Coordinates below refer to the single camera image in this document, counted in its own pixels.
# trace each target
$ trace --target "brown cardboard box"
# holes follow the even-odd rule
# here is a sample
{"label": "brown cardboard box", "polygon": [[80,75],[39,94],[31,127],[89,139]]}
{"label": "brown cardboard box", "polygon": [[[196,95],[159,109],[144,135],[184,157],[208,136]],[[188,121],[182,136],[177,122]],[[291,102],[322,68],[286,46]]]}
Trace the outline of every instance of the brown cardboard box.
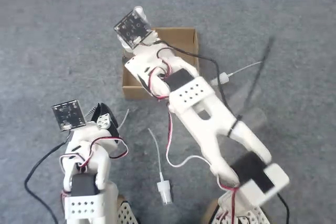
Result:
{"label": "brown cardboard box", "polygon": [[[197,33],[194,28],[160,27],[155,28],[155,30],[160,39],[167,41],[172,46],[194,54],[198,53]],[[193,65],[198,71],[200,70],[198,58],[184,55],[180,52],[176,52],[176,55]],[[123,56],[131,58],[133,55],[124,50]],[[125,66],[123,67],[122,90],[126,99],[140,100],[151,98]]]}

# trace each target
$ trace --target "white wire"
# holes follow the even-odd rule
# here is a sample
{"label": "white wire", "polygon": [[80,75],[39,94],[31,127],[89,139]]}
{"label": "white wire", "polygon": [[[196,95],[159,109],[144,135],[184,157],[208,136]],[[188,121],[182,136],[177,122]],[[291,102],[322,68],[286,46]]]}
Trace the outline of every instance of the white wire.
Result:
{"label": "white wire", "polygon": [[126,114],[124,116],[124,119],[122,120],[121,124],[119,125],[117,130],[120,130],[120,128],[124,125],[124,122],[126,121],[126,118],[128,116],[128,113],[130,112],[130,109],[127,109]]}
{"label": "white wire", "polygon": [[64,170],[64,167],[63,167],[63,158],[64,157],[71,157],[71,156],[75,156],[75,158],[80,158],[80,163],[83,163],[84,161],[81,159],[81,157],[79,156],[78,153],[66,153],[66,154],[63,154],[59,157],[59,166],[61,167],[61,170],[62,172],[65,174],[65,170]]}
{"label": "white wire", "polygon": [[249,68],[249,67],[252,67],[252,66],[254,66],[254,65],[256,65],[256,64],[260,64],[260,63],[261,63],[261,61],[257,61],[257,62],[255,62],[255,63],[252,63],[252,64],[250,64],[250,65],[247,65],[246,67],[240,68],[240,69],[238,69],[238,70],[236,70],[236,71],[234,71],[234,72],[232,72],[232,73],[229,73],[227,76],[228,76],[228,77],[233,76],[233,75],[236,74],[236,73],[239,73],[239,72],[241,72],[241,71],[243,71],[243,70],[245,70],[245,69],[247,69],[247,68]]}
{"label": "white wire", "polygon": [[162,170],[161,170],[161,158],[160,158],[160,150],[159,150],[159,145],[157,144],[157,140],[156,140],[156,137],[155,137],[155,135],[153,134],[153,132],[151,131],[151,129],[150,128],[148,128],[148,131],[149,131],[149,133],[152,135],[152,138],[153,138],[153,140],[154,140],[154,142],[155,142],[155,145],[156,145],[156,151],[157,151],[157,160],[159,161],[159,172],[160,172],[160,174],[162,174]]}
{"label": "white wire", "polygon": [[193,158],[199,158],[201,160],[203,160],[204,162],[206,162],[209,166],[211,166],[210,162],[208,160],[206,160],[204,157],[198,156],[198,155],[191,155],[189,157],[187,157],[184,161],[182,161],[181,163],[174,165],[170,162],[169,157],[168,157],[168,153],[169,153],[169,149],[170,149],[170,145],[172,143],[172,135],[173,135],[173,120],[172,120],[172,115],[171,113],[168,111],[169,113],[169,121],[170,121],[170,131],[169,131],[169,136],[168,136],[168,145],[167,145],[167,150],[166,150],[166,159],[168,164],[170,164],[171,166],[178,168],[178,167],[182,167],[184,166],[189,160],[193,159]]}
{"label": "white wire", "polygon": [[125,154],[123,154],[122,156],[120,156],[120,157],[118,157],[118,158],[115,158],[115,159],[120,159],[120,158],[122,158],[122,157],[125,157],[125,156],[127,156],[128,152],[129,152],[128,146],[127,146],[127,144],[125,143],[125,141],[124,141],[123,139],[121,139],[121,138],[118,139],[118,141],[121,141],[122,144],[126,147],[126,152],[125,152]]}

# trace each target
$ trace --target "black wire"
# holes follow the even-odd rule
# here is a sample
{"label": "black wire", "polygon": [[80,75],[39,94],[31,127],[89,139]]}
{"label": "black wire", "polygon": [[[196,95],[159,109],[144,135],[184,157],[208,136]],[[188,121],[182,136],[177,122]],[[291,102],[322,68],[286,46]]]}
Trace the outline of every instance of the black wire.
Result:
{"label": "black wire", "polygon": [[164,41],[164,40],[158,40],[158,41],[155,41],[152,45],[156,45],[156,44],[160,44],[160,43],[166,44],[168,47],[171,47],[171,48],[175,49],[176,51],[181,52],[181,53],[183,53],[183,54],[185,54],[185,55],[190,55],[190,56],[192,56],[192,57],[196,57],[196,58],[200,58],[200,59],[203,59],[203,60],[211,61],[211,62],[215,65],[215,67],[216,67],[216,75],[217,75],[218,89],[219,89],[219,92],[220,92],[220,94],[221,94],[220,96],[222,97],[222,102],[223,102],[224,105],[230,110],[230,112],[233,113],[232,110],[231,110],[231,108],[230,108],[230,106],[229,106],[229,104],[228,104],[227,101],[226,101],[226,98],[225,98],[225,95],[224,95],[224,91],[223,91],[223,87],[222,87],[222,85],[220,84],[220,74],[221,74],[221,72],[220,72],[220,70],[219,70],[219,65],[218,65],[218,63],[217,63],[216,60],[214,60],[213,58],[209,58],[209,57],[205,57],[205,56],[200,56],[200,55],[197,55],[197,54],[193,54],[192,52],[184,51],[184,50],[182,50],[182,49],[180,49],[180,48],[171,46],[170,44],[168,44],[168,42],[166,42],[166,41]]}
{"label": "black wire", "polygon": [[269,55],[270,55],[270,52],[271,52],[271,48],[273,46],[273,43],[275,41],[275,37],[274,36],[271,36],[269,37],[268,39],[268,42],[267,42],[267,46],[266,48],[264,49],[264,52],[262,53],[262,58],[261,58],[261,64],[260,64],[260,67],[258,69],[258,72],[254,78],[254,81],[252,83],[252,86],[250,88],[250,90],[248,91],[248,94],[247,94],[247,98],[244,102],[244,108],[247,108],[249,106],[249,103],[251,101],[251,98],[252,98],[252,95],[253,95],[253,92],[254,92],[254,89],[259,81],[259,78],[260,78],[260,75],[261,75],[261,72],[263,71],[264,69],[264,66],[265,66],[265,63],[266,63],[266,60],[268,59]]}
{"label": "black wire", "polygon": [[58,220],[54,214],[54,212],[52,211],[52,209],[40,198],[38,197],[34,192],[32,192],[29,187],[28,187],[28,182],[30,180],[30,178],[32,177],[32,175],[34,174],[35,170],[37,169],[37,167],[48,157],[50,156],[50,154],[54,153],[55,151],[57,151],[58,149],[60,149],[63,145],[65,145],[68,142],[70,136],[70,132],[69,135],[67,137],[67,139],[65,141],[63,141],[62,143],[60,143],[59,145],[55,146],[54,148],[52,148],[46,155],[44,155],[35,165],[34,167],[31,169],[31,171],[29,172],[28,176],[25,179],[24,185],[25,185],[25,189],[26,191],[33,196],[38,202],[40,202],[50,213],[50,215],[52,216],[54,223],[58,224]]}
{"label": "black wire", "polygon": [[278,195],[279,199],[281,200],[282,204],[286,208],[286,212],[287,212],[287,214],[286,214],[286,224],[289,224],[289,216],[290,216],[289,207],[288,207],[286,201],[284,200],[284,198],[280,194],[277,194],[277,195]]}
{"label": "black wire", "polygon": [[[253,92],[254,92],[254,89],[259,81],[259,78],[260,78],[260,75],[261,75],[261,72],[263,71],[264,69],[264,66],[265,66],[265,62],[266,60],[268,59],[269,55],[270,55],[270,52],[271,52],[271,48],[273,46],[273,43],[275,41],[275,37],[274,36],[271,36],[269,37],[268,39],[268,42],[267,42],[267,46],[265,47],[264,49],[264,52],[262,53],[262,58],[261,58],[261,64],[260,64],[260,67],[258,69],[258,72],[256,73],[256,76],[254,77],[254,80],[253,80],[253,83],[252,83],[252,86],[250,88],[250,90],[248,91],[248,94],[247,94],[247,97],[245,99],[245,102],[244,102],[244,106],[243,106],[243,111],[249,106],[250,102],[251,102],[251,98],[252,98],[252,95],[253,95]],[[238,115],[235,122],[233,123],[233,125],[231,126],[229,132],[227,133],[227,137],[230,137],[233,129],[237,126],[238,122],[241,121],[243,119],[243,116],[242,115]]]}
{"label": "black wire", "polygon": [[247,216],[242,215],[242,216],[237,216],[237,218],[238,218],[238,219],[239,219],[239,218],[246,218],[247,221],[248,221],[248,224],[251,224],[250,218],[248,218]]}

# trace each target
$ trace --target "small electronic chip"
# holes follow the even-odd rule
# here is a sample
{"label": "small electronic chip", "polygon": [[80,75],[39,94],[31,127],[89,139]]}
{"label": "small electronic chip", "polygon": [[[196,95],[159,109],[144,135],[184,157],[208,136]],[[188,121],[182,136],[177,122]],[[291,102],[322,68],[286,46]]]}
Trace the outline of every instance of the small electronic chip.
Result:
{"label": "small electronic chip", "polygon": [[85,119],[77,100],[63,102],[51,107],[61,131],[85,126]]}
{"label": "small electronic chip", "polygon": [[135,10],[128,13],[114,27],[117,34],[134,49],[151,32],[151,27]]}

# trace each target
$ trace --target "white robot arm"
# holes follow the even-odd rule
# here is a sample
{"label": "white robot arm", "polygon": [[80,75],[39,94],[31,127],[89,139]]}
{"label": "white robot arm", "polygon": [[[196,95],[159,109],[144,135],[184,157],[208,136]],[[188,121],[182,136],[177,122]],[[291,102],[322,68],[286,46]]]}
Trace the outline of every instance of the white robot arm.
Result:
{"label": "white robot arm", "polygon": [[60,156],[64,172],[64,212],[67,224],[116,224],[117,186],[109,181],[110,153],[122,142],[118,125],[101,103],[85,122],[78,101],[53,106],[61,130],[71,130],[66,153]]}
{"label": "white robot arm", "polygon": [[[125,67],[150,95],[169,101],[169,111],[195,138],[212,173],[231,185],[239,185],[238,214],[260,206],[289,183],[280,166],[270,164],[271,154],[259,138],[234,117],[197,70],[177,57],[173,48],[150,29],[141,7],[127,14],[114,29],[124,48],[134,54]],[[209,119],[203,120],[201,111],[206,111]],[[249,153],[230,166],[219,151],[219,135],[236,140]],[[228,199],[221,200],[223,205]]]}

